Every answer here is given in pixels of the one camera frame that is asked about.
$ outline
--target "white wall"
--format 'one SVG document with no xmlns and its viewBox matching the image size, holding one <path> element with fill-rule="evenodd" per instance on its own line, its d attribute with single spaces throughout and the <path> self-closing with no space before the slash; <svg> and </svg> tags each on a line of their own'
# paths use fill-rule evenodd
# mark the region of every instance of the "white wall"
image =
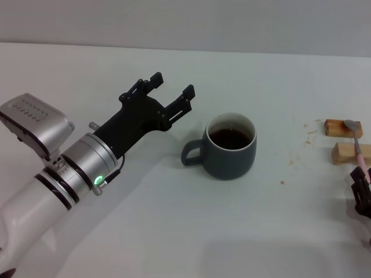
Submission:
<svg viewBox="0 0 371 278">
<path fill-rule="evenodd" d="M 0 0 L 0 41 L 371 57 L 371 0 Z"/>
</svg>

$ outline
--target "pink spoon handle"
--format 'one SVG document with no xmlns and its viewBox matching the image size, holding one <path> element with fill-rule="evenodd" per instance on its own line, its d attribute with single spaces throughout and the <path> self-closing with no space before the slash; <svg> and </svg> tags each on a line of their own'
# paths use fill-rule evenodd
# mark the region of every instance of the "pink spoon handle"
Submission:
<svg viewBox="0 0 371 278">
<path fill-rule="evenodd" d="M 369 172 L 367 171 L 368 168 L 366 166 L 365 160 L 361 153 L 357 154 L 357 161 L 358 161 L 358 165 L 362 168 L 363 172 L 366 175 L 367 182 L 370 183 L 370 175 L 369 175 Z"/>
</svg>

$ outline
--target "green led light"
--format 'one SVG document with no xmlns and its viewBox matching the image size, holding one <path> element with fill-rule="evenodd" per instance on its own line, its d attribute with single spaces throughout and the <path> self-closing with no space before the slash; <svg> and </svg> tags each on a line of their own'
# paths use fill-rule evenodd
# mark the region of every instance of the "green led light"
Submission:
<svg viewBox="0 0 371 278">
<path fill-rule="evenodd" d="M 99 184 L 99 183 L 102 181 L 102 179 L 103 179 L 103 177 L 102 177 L 101 175 L 98 176 L 98 177 L 95 179 L 94 184 L 95 184 L 95 185 Z"/>
</svg>

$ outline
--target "coffee mug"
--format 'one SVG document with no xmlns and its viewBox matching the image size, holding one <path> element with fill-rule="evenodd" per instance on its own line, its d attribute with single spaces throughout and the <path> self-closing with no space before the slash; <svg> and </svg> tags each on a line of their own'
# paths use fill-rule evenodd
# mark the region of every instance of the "coffee mug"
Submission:
<svg viewBox="0 0 371 278">
<path fill-rule="evenodd" d="M 220 180 L 233 180 L 246 174 L 256 153 L 256 130 L 247 117 L 237 113 L 222 114 L 206 126 L 203 137 L 186 143 L 181 152 L 185 166 L 202 164 Z M 200 149 L 199 156 L 187 158 L 190 151 Z"/>
</svg>

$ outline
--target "wooden block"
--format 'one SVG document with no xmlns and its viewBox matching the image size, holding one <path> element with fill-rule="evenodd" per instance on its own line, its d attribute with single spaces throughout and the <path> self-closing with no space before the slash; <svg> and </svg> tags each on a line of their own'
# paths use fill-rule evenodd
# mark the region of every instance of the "wooden block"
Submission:
<svg viewBox="0 0 371 278">
<path fill-rule="evenodd" d="M 357 131 L 357 138 L 361 138 L 363 135 L 362 126 L 360 122 L 357 122 L 359 129 Z M 353 131 L 347 128 L 343 120 L 329 120 L 325 121 L 325 132 L 327 136 L 331 137 L 347 137 L 353 138 Z"/>
<path fill-rule="evenodd" d="M 367 165 L 371 165 L 371 145 L 360 144 L 363 158 Z M 344 163 L 357 164 L 355 146 L 353 143 L 336 143 L 331 151 L 332 163 L 340 165 Z"/>
</svg>

